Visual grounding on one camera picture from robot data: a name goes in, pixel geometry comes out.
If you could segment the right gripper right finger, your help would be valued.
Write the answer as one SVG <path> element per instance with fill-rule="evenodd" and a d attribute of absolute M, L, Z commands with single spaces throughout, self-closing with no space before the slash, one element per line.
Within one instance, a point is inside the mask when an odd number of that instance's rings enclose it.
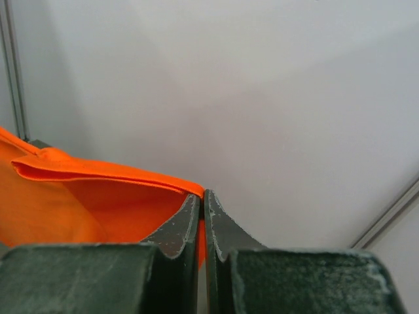
<path fill-rule="evenodd" d="M 388 270 L 358 250 L 270 249 L 204 194 L 210 313 L 404 313 Z"/>

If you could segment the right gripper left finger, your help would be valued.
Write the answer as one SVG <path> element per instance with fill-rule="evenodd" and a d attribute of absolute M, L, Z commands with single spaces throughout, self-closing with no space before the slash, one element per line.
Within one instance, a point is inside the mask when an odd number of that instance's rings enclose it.
<path fill-rule="evenodd" d="M 138 243 L 26 245 L 1 259 L 2 313 L 195 313 L 200 199 Z"/>

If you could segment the orange t shirt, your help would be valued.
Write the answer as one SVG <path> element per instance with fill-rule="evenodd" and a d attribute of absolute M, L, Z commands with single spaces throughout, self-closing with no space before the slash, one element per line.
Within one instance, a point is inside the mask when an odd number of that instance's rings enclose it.
<path fill-rule="evenodd" d="M 1 242 L 134 243 L 158 230 L 199 184 L 54 148 L 1 130 Z"/>

